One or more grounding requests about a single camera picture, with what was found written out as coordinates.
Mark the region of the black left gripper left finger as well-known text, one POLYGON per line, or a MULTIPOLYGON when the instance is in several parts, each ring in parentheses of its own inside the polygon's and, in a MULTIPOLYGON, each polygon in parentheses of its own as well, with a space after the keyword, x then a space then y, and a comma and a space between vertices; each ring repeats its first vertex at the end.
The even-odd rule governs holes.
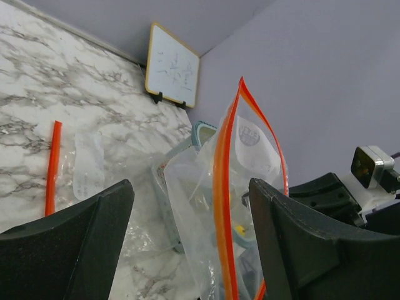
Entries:
POLYGON ((124 179, 1 233, 1 299, 108 299, 134 202, 124 179))

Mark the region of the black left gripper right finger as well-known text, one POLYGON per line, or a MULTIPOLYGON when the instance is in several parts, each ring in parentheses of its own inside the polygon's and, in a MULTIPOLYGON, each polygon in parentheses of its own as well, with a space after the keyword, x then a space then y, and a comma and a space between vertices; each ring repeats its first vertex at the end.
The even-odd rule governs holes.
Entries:
POLYGON ((261 179, 249 183, 268 299, 398 299, 399 205, 345 224, 261 179))

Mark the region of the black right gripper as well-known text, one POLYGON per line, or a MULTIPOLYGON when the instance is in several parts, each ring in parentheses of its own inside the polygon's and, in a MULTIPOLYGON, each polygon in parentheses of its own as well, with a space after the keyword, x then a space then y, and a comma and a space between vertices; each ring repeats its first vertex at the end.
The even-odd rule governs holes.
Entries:
POLYGON ((399 195, 366 189, 351 173, 329 172, 289 188, 289 197, 332 219, 377 233, 399 232, 399 195))

